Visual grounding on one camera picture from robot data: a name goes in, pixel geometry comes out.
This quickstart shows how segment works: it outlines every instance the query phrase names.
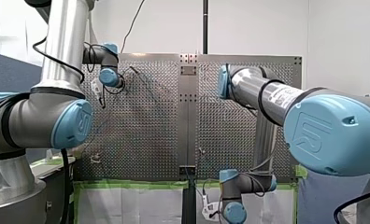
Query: black cable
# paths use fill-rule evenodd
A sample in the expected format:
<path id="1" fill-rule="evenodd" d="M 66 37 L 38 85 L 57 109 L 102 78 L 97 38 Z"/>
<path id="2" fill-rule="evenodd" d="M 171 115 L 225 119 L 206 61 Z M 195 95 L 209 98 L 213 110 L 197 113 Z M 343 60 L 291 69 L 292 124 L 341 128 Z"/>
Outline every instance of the black cable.
<path id="1" fill-rule="evenodd" d="M 334 221 L 336 224 L 340 224 L 339 222 L 339 214 L 342 213 L 342 210 L 344 208 L 346 208 L 347 206 L 351 205 L 351 204 L 354 204 L 354 203 L 358 203 L 360 201 L 363 201 L 363 200 L 366 200 L 366 199 L 369 199 L 370 198 L 370 193 L 367 193 L 367 194 L 364 194 L 360 197 L 357 197 L 355 199 L 352 199 L 348 202 L 345 202 L 341 205 L 339 205 L 335 210 L 334 210 Z"/>
<path id="2" fill-rule="evenodd" d="M 66 152 L 66 148 L 61 149 L 61 154 L 63 156 L 63 164 L 64 164 L 64 207 L 63 207 L 63 213 L 62 213 L 60 224 L 65 224 L 68 218 L 68 207 L 69 207 L 71 182 L 69 179 L 69 161 L 68 161 L 68 154 Z"/>
<path id="3" fill-rule="evenodd" d="M 89 57 L 89 61 L 91 62 L 92 61 L 92 68 L 89 67 L 89 64 L 86 64 L 86 67 L 87 67 L 87 71 L 89 73 L 92 73 L 94 71 L 94 68 L 95 68 L 95 64 L 97 62 L 97 56 L 95 54 L 95 49 L 93 48 L 93 46 L 91 44 L 89 44 L 88 42 L 84 42 L 89 48 L 88 48 L 88 57 Z"/>
<path id="4" fill-rule="evenodd" d="M 144 2 L 145 2 L 145 0 L 142 0 L 141 1 L 141 4 L 139 5 L 139 7 L 138 7 L 138 10 L 137 10 L 137 12 L 136 12 L 136 14 L 135 14 L 135 17 L 133 18 L 133 21 L 132 21 L 132 24 L 130 25 L 130 29 L 129 29 L 129 32 L 127 32 L 127 35 L 124 37 L 124 39 L 123 39 L 123 44 L 121 45 L 121 53 L 123 53 L 123 51 L 124 51 L 124 47 L 126 46 L 126 39 L 127 39 L 127 36 L 129 36 L 129 34 L 132 32 L 132 30 L 133 30 L 133 26 L 134 26 L 134 24 L 135 24 L 135 20 L 136 20 L 136 18 L 137 18 L 137 16 L 138 16 L 138 13 L 139 13 L 139 11 L 141 10 L 141 8 L 142 8 L 142 5 L 144 5 Z"/>
<path id="5" fill-rule="evenodd" d="M 263 103 L 262 103 L 262 97 L 263 97 L 263 91 L 264 89 L 271 83 L 273 82 L 278 82 L 278 83 L 281 83 L 281 84 L 284 84 L 283 81 L 279 80 L 279 79 L 270 79 L 268 80 L 267 82 L 265 82 L 261 88 L 260 88 L 260 91 L 258 93 L 258 107 L 259 107 L 259 110 L 261 111 L 261 113 L 264 115 L 264 117 L 269 120 L 270 122 L 272 122 L 273 124 L 276 124 L 278 126 L 278 123 L 275 122 L 272 118 L 270 118 L 270 116 L 266 113 L 266 111 L 264 110 L 264 107 L 263 107 Z"/>
<path id="6" fill-rule="evenodd" d="M 184 167 L 184 169 L 185 169 L 185 174 L 186 174 L 186 176 L 188 178 L 189 183 L 194 187 L 194 189 L 196 189 L 196 191 L 200 194 L 200 197 L 202 197 L 202 199 L 203 199 L 203 194 L 200 192 L 200 190 L 194 184 L 194 180 L 191 179 L 191 177 L 189 176 L 187 167 Z"/>
<path id="7" fill-rule="evenodd" d="M 83 81 L 85 80 L 85 75 L 84 75 L 84 73 L 83 73 L 80 69 L 76 68 L 75 66 L 72 66 L 71 64 L 68 64 L 68 63 L 65 63 L 65 62 L 63 62 L 63 61 L 61 61 L 61 60 L 58 60 L 58 59 L 56 59 L 56 58 L 54 58 L 54 57 L 50 56 L 49 54 L 47 54 L 47 53 L 45 53 L 45 52 L 42 52 L 40 49 L 38 49 L 38 48 L 37 48 L 37 46 L 41 45 L 41 44 L 42 44 L 42 43 L 44 43 L 45 41 L 46 41 L 46 37 L 45 37 L 45 38 L 43 38 L 41 41 L 34 43 L 34 45 L 33 45 L 33 49 L 34 49 L 36 52 L 38 52 L 38 53 L 42 54 L 43 56 L 45 56 L 45 57 L 49 58 L 50 60 L 52 60 L 52 61 L 54 61 L 54 62 L 56 62 L 56 63 L 58 63 L 58 64 L 60 64 L 60 65 L 66 66 L 66 67 L 68 67 L 68 68 L 71 68 L 72 70 L 74 70 L 74 71 L 76 71 L 77 73 L 79 73 L 79 74 L 81 75 L 80 83 L 83 83 Z"/>

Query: pegboard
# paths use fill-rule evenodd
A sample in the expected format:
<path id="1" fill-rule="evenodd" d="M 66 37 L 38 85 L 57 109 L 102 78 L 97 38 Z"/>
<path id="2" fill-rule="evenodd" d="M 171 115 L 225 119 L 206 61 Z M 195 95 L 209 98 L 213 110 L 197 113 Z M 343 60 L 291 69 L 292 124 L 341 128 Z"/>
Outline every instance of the pegboard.
<path id="1" fill-rule="evenodd" d="M 201 55 L 195 151 L 198 178 L 218 178 L 219 171 L 228 168 L 248 171 L 253 163 L 256 118 L 239 104 L 217 97 L 217 74 L 226 63 L 267 67 L 286 84 L 297 88 L 302 85 L 300 57 Z M 277 128 L 273 171 L 279 182 L 292 181 L 296 163 L 282 128 Z"/>
<path id="2" fill-rule="evenodd" d="M 120 94 L 106 94 L 105 109 L 90 87 L 99 66 L 91 73 L 83 67 L 87 74 L 83 91 L 92 103 L 94 120 L 92 133 L 81 146 L 85 149 L 75 169 L 76 179 L 178 180 L 178 167 L 184 163 L 197 166 L 198 178 L 217 178 L 220 169 L 229 167 L 250 168 L 255 118 L 236 103 L 217 97 L 218 69 L 225 63 L 263 65 L 286 83 L 300 87 L 301 59 L 194 57 L 197 60 L 190 65 L 195 76 L 187 78 L 181 74 L 186 65 L 181 55 L 120 55 L 119 71 L 126 87 Z M 277 136 L 275 174 L 280 182 L 289 182 L 295 162 L 282 133 Z"/>

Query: silver robot arm segment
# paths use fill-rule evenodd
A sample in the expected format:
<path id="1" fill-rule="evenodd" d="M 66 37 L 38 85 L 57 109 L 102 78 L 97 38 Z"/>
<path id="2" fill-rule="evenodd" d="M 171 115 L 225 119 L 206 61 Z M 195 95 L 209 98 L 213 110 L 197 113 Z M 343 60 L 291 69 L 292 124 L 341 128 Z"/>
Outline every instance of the silver robot arm segment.
<path id="1" fill-rule="evenodd" d="M 46 54 L 81 69 L 93 5 L 93 0 L 52 1 Z M 74 69 L 44 58 L 41 80 L 30 93 L 0 94 L 0 223 L 45 223 L 45 183 L 34 179 L 25 148 L 68 148 L 85 141 L 92 108 L 80 81 Z"/>

